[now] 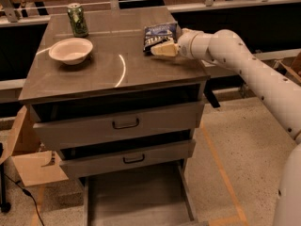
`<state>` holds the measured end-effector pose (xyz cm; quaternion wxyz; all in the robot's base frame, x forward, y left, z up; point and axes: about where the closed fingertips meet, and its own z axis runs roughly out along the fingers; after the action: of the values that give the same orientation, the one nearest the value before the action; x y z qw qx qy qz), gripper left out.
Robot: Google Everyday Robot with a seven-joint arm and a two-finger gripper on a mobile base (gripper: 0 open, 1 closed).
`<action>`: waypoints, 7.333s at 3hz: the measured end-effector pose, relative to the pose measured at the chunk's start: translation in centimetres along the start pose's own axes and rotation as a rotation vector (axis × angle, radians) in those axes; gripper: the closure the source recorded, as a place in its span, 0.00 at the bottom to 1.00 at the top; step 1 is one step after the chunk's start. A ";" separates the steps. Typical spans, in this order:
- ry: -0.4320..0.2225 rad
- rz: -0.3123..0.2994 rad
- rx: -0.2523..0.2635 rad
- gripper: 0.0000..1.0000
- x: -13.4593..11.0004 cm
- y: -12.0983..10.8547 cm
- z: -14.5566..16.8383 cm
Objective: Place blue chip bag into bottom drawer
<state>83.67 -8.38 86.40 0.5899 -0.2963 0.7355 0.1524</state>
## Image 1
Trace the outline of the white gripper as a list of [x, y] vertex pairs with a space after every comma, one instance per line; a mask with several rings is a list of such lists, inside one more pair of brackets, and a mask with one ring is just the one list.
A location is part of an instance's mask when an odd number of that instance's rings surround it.
[[212, 34], [184, 28], [178, 38], [178, 44], [172, 40], [152, 46], [150, 51], [155, 56], [175, 57], [178, 51], [181, 56], [190, 59], [212, 60], [209, 43]]

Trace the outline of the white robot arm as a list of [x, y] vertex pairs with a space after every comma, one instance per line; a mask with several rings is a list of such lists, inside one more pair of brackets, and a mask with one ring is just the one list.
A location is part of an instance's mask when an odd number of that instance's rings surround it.
[[296, 143], [279, 183], [273, 226], [301, 226], [301, 87], [253, 56], [228, 29], [208, 34], [185, 28], [177, 40], [150, 51], [155, 56], [201, 59], [243, 78]]

